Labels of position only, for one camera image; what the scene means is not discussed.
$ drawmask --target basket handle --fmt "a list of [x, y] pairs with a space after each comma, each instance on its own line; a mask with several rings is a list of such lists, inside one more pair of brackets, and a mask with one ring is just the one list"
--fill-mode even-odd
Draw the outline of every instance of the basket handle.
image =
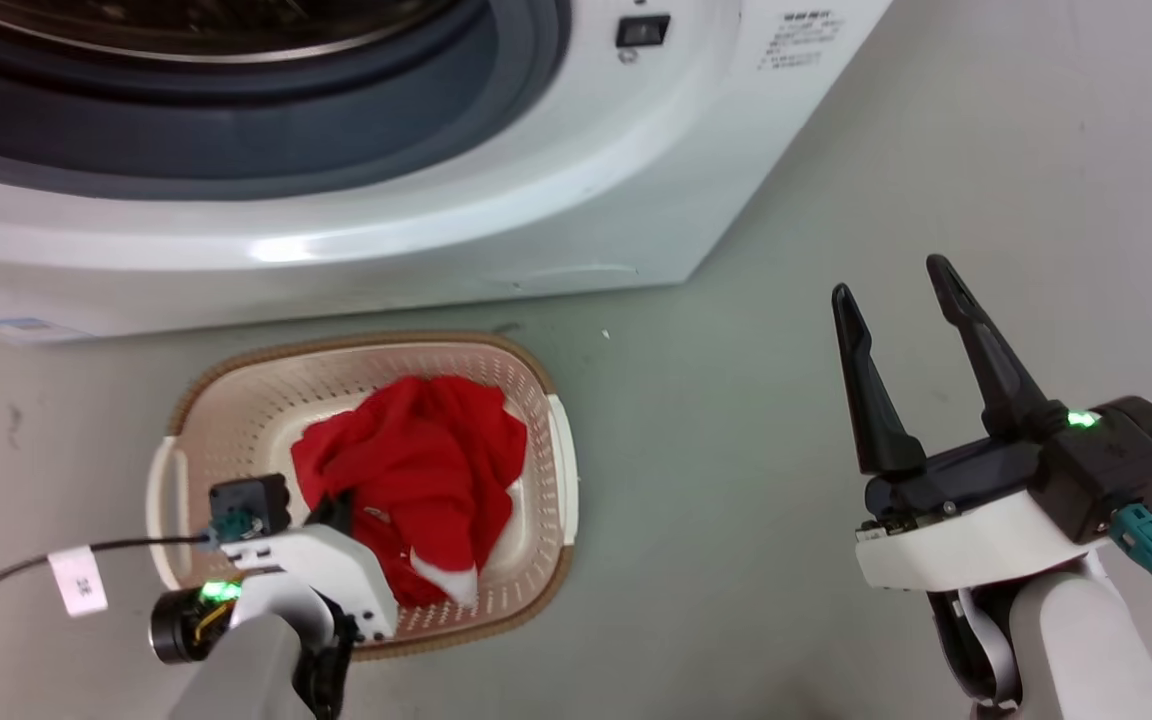
[[[165, 437], [162, 444], [154, 452], [154, 461], [150, 462], [150, 478], [145, 487], [145, 529], [151, 538], [166, 536], [184, 536], [189, 533], [187, 526], [189, 521], [189, 493], [188, 493], [188, 468], [184, 453], [175, 448], [177, 438]], [[172, 473], [175, 480], [170, 493], [166, 491], [168, 483], [166, 475]], [[177, 500], [175, 509], [175, 526], [166, 528], [164, 507], [168, 503], [168, 495], [174, 495]], [[189, 558], [191, 551], [188, 547], [174, 548], [177, 552], [177, 564], [180, 574], [189, 574]], [[150, 556], [154, 560], [154, 569], [159, 573], [159, 579], [164, 585], [173, 591], [179, 591], [180, 582], [177, 570], [173, 568], [168, 548], [161, 544], [151, 544]]]
[[550, 441], [553, 442], [558, 517], [563, 528], [563, 544], [574, 544], [576, 525], [579, 524], [579, 473], [576, 470], [571, 423], [568, 423], [567, 410], [558, 395], [550, 395]]

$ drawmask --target black cable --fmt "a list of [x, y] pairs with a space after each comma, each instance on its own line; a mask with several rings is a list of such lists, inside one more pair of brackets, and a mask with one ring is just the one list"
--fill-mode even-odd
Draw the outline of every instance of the black cable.
[[[196, 544], [200, 541], [206, 541], [206, 536], [189, 536], [189, 537], [170, 537], [170, 538], [131, 538], [131, 539], [120, 539], [120, 541], [99, 541], [91, 546], [92, 552], [101, 552], [103, 550], [120, 550], [123, 547], [143, 547], [149, 544]], [[28, 570], [29, 568], [37, 568], [38, 564], [46, 564], [46, 555], [36, 555], [28, 560], [22, 560], [16, 564], [6, 566], [6, 568], [0, 570], [0, 583], [3, 579], [8, 579], [12, 575]]]

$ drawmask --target white trim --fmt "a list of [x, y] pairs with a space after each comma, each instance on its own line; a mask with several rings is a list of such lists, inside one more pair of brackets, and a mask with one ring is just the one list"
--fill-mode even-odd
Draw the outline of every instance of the white trim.
[[[185, 492], [185, 478], [188, 477], [187, 461], [183, 452], [175, 448], [177, 438], [168, 435], [159, 444], [154, 452], [154, 461], [150, 462], [150, 477], [145, 487], [145, 529], [147, 537], [160, 538], [169, 535], [183, 535], [188, 530], [175, 528], [169, 530], [162, 523], [162, 502], [165, 500], [164, 488], [166, 486], [166, 475], [168, 473], [168, 461], [172, 460], [172, 470], [175, 475], [174, 495], [177, 499], [177, 523], [184, 523], [189, 516], [189, 497]], [[177, 574], [172, 568], [172, 560], [168, 558], [168, 548], [161, 544], [151, 544], [150, 559], [154, 561], [154, 569], [159, 573], [159, 579], [164, 585], [173, 591], [179, 591], [180, 583]], [[188, 551], [182, 553], [184, 568], [182, 574], [188, 574], [189, 555]]]
[[558, 395], [550, 395], [550, 441], [553, 442], [554, 478], [558, 479], [558, 517], [563, 528], [563, 544], [576, 544], [579, 524], [579, 471], [571, 423]]
[[473, 607], [479, 602], [479, 569], [444, 570], [439, 566], [420, 560], [416, 555], [415, 547], [412, 547], [411, 556], [408, 560], [411, 560], [412, 570], [416, 570], [417, 575], [438, 585], [438, 589], [447, 593], [447, 597], [450, 597], [457, 605]]

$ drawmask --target green led light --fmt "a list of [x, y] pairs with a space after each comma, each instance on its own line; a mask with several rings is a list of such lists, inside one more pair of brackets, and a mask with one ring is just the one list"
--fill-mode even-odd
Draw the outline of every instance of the green led light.
[[198, 597], [212, 602], [228, 602], [237, 600], [242, 593], [243, 588], [238, 583], [222, 583], [219, 579], [212, 579], [210, 583], [202, 584]]
[[1091, 429], [1096, 424], [1096, 415], [1092, 414], [1078, 414], [1078, 411], [1069, 411], [1069, 424], [1071, 427], [1079, 429]]

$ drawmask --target red garment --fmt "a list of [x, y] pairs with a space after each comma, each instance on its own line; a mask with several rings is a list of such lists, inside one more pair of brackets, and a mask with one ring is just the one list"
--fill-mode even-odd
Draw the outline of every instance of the red garment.
[[500, 388], [403, 378], [358, 409], [305, 429], [291, 461], [306, 505], [353, 488], [353, 537], [380, 560], [399, 605], [441, 602], [408, 553], [440, 570], [482, 570], [511, 514], [526, 425]]

